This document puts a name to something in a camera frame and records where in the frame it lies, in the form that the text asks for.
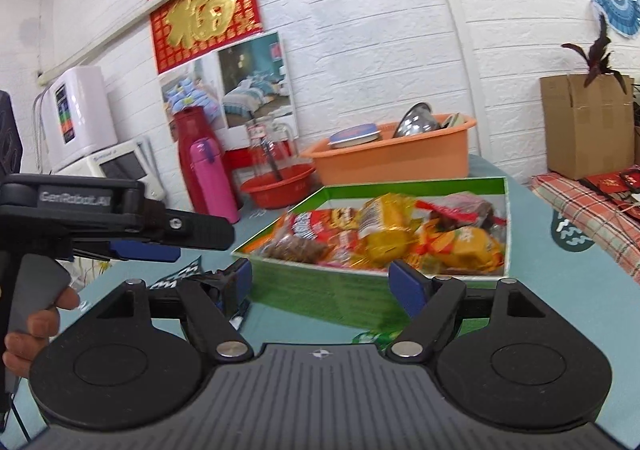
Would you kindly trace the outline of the person left hand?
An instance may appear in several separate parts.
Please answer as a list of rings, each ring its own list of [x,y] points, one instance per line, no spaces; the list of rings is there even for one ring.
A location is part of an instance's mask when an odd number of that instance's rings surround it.
[[[36,311],[27,318],[25,332],[6,334],[6,350],[2,355],[6,370],[19,378],[28,378],[35,358],[47,346],[50,338],[60,332],[60,309],[73,310],[79,303],[79,295],[72,288],[66,288],[53,306]]]

